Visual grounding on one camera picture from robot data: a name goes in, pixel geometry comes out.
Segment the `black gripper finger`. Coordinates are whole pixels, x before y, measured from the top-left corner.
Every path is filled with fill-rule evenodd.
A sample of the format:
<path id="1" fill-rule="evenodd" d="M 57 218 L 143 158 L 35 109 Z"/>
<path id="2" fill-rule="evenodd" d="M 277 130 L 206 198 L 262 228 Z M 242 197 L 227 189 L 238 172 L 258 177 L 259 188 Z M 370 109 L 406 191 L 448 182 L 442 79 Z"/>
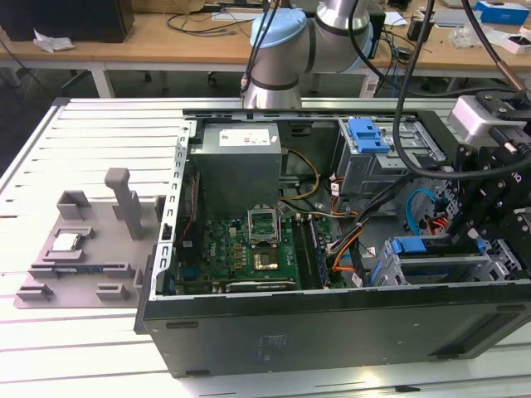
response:
<path id="1" fill-rule="evenodd" d="M 470 145 L 461 144 L 457 149 L 454 169 L 457 172 L 469 172 L 476 171 L 477 167 L 478 150 Z M 451 181 L 457 213 L 447 228 L 447 233 L 453 245 L 464 245 L 468 240 L 483 239 L 480 232 L 484 203 L 484 196 L 480 192 L 482 184 L 482 180 Z"/>
<path id="2" fill-rule="evenodd" d="M 530 195 L 482 197 L 465 211 L 465 224 L 482 240 L 529 240 Z"/>

